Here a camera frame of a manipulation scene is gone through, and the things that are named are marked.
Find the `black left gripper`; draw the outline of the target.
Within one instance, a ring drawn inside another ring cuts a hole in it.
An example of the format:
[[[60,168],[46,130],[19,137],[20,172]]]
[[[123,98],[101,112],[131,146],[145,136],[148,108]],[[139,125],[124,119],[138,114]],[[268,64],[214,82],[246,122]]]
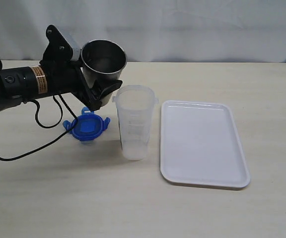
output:
[[[103,99],[118,90],[121,80],[96,80],[90,90],[81,70],[82,60],[72,61],[72,49],[59,31],[59,27],[49,25],[46,29],[49,43],[40,65],[45,70],[47,79],[58,94],[72,93],[91,111],[100,109]]]

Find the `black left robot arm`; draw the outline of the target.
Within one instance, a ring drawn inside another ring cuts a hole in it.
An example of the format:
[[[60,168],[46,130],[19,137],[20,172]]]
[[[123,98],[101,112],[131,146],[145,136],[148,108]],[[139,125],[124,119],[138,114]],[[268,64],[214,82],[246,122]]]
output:
[[[37,66],[0,66],[0,112],[31,100],[71,93],[92,111],[106,105],[122,86],[125,51],[109,40],[79,47],[55,25],[46,29],[49,41]]]

